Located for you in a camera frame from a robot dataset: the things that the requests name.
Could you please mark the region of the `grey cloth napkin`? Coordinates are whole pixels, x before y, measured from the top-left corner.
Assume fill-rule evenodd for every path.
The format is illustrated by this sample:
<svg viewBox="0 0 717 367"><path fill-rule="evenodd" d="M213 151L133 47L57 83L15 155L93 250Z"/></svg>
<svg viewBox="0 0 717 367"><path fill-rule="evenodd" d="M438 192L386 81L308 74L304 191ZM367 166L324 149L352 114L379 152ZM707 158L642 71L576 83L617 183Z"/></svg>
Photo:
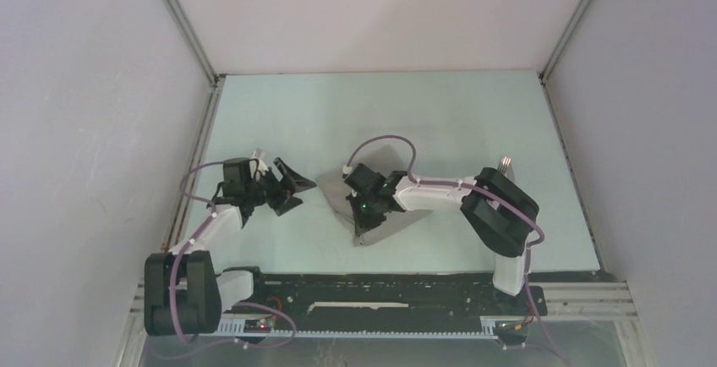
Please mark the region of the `grey cloth napkin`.
<svg viewBox="0 0 717 367"><path fill-rule="evenodd" d="M342 169L322 173L317 185L334 215L352 234L355 246L369 246L422 221L430 212L405 211L390 195L408 164L387 145L353 162L359 192L345 183Z"/></svg>

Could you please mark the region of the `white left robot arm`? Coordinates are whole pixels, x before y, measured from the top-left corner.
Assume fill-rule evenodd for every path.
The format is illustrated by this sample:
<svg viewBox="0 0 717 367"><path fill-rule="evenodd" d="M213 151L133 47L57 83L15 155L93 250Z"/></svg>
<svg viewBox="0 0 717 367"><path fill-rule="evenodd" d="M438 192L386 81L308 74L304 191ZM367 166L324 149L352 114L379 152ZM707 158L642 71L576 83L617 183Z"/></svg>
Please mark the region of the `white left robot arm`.
<svg viewBox="0 0 717 367"><path fill-rule="evenodd" d="M257 267L234 266L231 238L255 209L266 205L281 216L302 204L298 194L316 183L281 158L268 166L259 153L221 162L222 180L206 205L197 229L163 253L145 261L144 323L153 337L209 334L236 306L257 313L267 302L265 278Z"/></svg>

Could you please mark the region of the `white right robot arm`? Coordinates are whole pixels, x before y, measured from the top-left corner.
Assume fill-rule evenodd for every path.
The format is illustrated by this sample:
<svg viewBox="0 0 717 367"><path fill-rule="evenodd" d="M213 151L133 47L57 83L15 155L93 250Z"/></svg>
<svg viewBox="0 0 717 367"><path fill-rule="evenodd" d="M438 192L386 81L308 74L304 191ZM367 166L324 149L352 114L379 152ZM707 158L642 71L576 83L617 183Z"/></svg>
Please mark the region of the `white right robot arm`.
<svg viewBox="0 0 717 367"><path fill-rule="evenodd" d="M461 213L481 242L495 254L491 301L512 315L526 302L523 291L528 235L536 230L538 203L500 169L485 167L473 178L410 178L406 171L385 177L359 163L344 167L343 182L355 231L373 231L390 213Z"/></svg>

